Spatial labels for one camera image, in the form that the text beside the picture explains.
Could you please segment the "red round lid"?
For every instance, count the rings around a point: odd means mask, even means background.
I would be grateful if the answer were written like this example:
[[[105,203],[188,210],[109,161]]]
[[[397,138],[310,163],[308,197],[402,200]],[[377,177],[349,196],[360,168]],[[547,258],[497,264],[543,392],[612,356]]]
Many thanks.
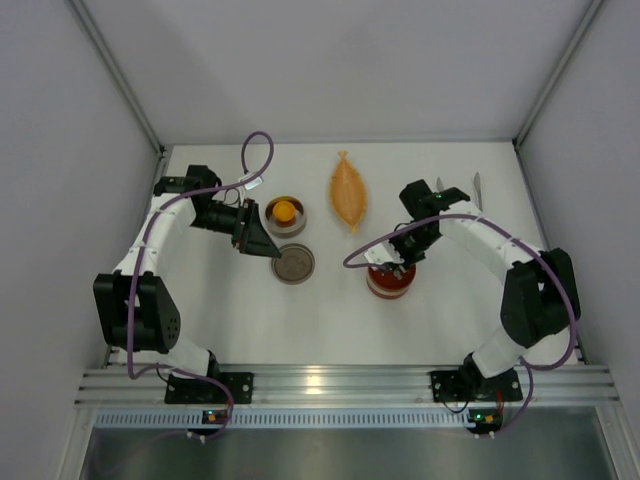
[[[388,272],[382,275],[376,268],[369,267],[367,269],[367,282],[388,290],[409,288],[416,277],[416,272],[417,268],[413,265],[406,270],[404,278],[402,280],[398,280],[394,277],[393,272]]]

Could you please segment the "brown steel lunch container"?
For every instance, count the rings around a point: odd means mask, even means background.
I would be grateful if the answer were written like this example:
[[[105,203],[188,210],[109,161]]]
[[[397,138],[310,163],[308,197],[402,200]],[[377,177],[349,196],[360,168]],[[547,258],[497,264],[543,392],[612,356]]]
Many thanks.
[[[307,224],[307,213],[303,203],[292,196],[272,199],[266,206],[267,230],[278,238],[293,238]]]

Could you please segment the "orange round food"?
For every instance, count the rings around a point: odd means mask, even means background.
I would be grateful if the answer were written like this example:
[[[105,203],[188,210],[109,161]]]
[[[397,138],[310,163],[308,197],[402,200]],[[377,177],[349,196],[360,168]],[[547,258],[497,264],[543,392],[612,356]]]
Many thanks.
[[[293,222],[296,219],[296,207],[288,200],[280,200],[273,205],[272,216],[282,224]]]

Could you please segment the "brown round lid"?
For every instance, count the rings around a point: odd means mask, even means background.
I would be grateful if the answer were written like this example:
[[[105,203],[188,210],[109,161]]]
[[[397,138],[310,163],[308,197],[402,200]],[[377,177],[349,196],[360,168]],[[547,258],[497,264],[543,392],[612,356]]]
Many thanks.
[[[315,270],[312,251],[300,243],[288,243],[280,248],[281,256],[271,260],[271,272],[277,280],[286,285],[306,282]]]

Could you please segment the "steel kitchen tongs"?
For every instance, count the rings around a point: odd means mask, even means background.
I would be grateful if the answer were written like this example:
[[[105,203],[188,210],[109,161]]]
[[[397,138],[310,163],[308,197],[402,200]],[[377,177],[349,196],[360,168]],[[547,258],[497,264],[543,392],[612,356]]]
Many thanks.
[[[479,172],[476,172],[473,176],[472,179],[472,185],[474,188],[474,192],[475,192],[475,199],[476,199],[476,205],[477,208],[481,211],[484,210],[484,206],[483,206],[483,195],[482,195],[482,183],[481,183],[481,176]],[[440,177],[438,177],[436,179],[436,189],[438,191],[442,191],[444,190],[444,183],[442,181],[442,179]]]

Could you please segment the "red steel lunch container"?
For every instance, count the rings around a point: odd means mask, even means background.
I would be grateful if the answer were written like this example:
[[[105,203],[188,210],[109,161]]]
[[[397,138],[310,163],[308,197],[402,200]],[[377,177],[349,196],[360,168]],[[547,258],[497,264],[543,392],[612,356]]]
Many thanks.
[[[384,289],[380,288],[375,284],[369,284],[368,289],[377,297],[386,299],[386,300],[395,300],[403,297],[409,291],[409,288],[401,288],[401,289]]]

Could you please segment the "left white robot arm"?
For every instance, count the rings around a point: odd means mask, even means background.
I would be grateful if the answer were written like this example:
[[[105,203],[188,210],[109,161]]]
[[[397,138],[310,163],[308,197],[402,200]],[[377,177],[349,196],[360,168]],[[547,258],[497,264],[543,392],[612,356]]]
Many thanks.
[[[190,228],[222,233],[241,254],[281,256],[261,223],[257,203],[245,199],[227,205],[215,197],[225,188],[205,165],[189,166],[184,176],[161,178],[125,257],[93,283],[104,339],[125,351],[129,378],[167,369],[168,397],[185,403],[231,406],[233,396],[215,355],[182,334],[179,309],[163,279],[184,235]]]

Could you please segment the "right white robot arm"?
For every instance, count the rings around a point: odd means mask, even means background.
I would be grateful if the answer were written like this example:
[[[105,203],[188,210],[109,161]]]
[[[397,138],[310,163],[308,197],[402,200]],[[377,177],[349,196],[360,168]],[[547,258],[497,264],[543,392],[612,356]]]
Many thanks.
[[[560,248],[531,246],[489,220],[462,190],[433,191],[423,180],[408,184],[400,200],[411,220],[367,249],[373,270],[405,278],[427,250],[446,238],[485,266],[503,287],[499,324],[454,371],[435,371],[441,402],[519,400],[514,367],[542,340],[568,331],[576,339],[580,303],[572,260]]]

